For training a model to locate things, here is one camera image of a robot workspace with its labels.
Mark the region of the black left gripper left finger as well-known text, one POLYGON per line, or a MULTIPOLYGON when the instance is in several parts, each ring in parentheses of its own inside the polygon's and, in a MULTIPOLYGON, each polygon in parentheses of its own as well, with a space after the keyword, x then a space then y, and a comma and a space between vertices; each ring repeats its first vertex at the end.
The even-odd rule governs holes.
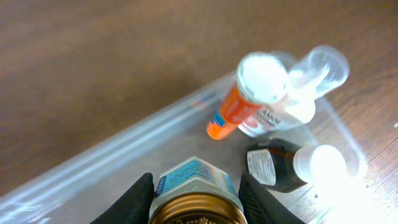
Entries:
POLYGON ((148 172, 91 224, 147 224, 153 198, 153 175, 148 172))

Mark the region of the small jar gold lid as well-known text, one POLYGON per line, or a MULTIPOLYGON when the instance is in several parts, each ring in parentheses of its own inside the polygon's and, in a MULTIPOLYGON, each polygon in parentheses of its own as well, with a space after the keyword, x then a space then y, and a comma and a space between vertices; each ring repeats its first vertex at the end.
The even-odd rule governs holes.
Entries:
POLYGON ((229 175, 192 156, 161 173, 149 223, 246 224, 247 220, 229 175))

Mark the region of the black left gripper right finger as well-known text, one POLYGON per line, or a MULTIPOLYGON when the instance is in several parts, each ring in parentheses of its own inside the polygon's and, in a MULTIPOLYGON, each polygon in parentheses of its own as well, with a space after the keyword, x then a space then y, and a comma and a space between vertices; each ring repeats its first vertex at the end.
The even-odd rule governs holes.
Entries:
POLYGON ((304 224, 248 172, 241 176, 239 199, 249 224, 304 224))

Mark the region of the orange tablet tube white cap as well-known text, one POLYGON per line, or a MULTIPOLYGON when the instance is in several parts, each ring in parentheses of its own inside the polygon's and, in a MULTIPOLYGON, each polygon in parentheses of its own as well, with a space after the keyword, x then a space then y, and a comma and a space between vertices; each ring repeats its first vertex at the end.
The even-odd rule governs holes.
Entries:
POLYGON ((236 80, 206 131, 210 138, 222 140, 246 118, 285 95, 287 69, 277 53, 252 52, 241 59, 236 80))

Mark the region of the dark brown syrup bottle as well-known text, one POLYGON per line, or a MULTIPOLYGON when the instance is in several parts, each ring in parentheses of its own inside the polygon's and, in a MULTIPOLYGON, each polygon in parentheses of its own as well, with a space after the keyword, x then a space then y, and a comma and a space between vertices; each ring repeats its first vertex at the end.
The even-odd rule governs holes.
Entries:
POLYGON ((330 145, 299 146, 271 139, 251 146, 248 172, 265 188, 290 193, 306 184, 329 187, 347 177, 342 153, 330 145))

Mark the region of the clear plastic container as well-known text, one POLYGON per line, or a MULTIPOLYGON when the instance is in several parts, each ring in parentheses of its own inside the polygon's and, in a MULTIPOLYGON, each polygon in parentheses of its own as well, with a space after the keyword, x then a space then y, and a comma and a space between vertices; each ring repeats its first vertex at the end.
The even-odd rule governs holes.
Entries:
POLYGON ((225 171, 239 197, 249 148, 284 139, 337 148, 347 177, 290 193, 265 189, 304 223, 370 223, 364 153, 325 96, 315 100, 315 116, 307 124, 254 138, 238 127, 222 140, 209 137, 206 127, 235 80, 236 70, 3 196, 1 222, 91 223, 145 173, 153 175, 155 196, 161 173, 192 156, 225 171))

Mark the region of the white calamine spray bottle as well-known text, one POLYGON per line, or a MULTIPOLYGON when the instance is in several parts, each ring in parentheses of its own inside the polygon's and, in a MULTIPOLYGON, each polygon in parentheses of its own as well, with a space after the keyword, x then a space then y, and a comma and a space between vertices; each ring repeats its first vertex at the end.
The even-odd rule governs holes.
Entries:
POLYGON ((285 52, 274 55, 287 69, 285 95, 239 124, 238 129, 252 138, 309 123, 315 116, 315 100, 339 88, 350 72, 348 59, 329 45, 313 48, 300 60, 285 52))

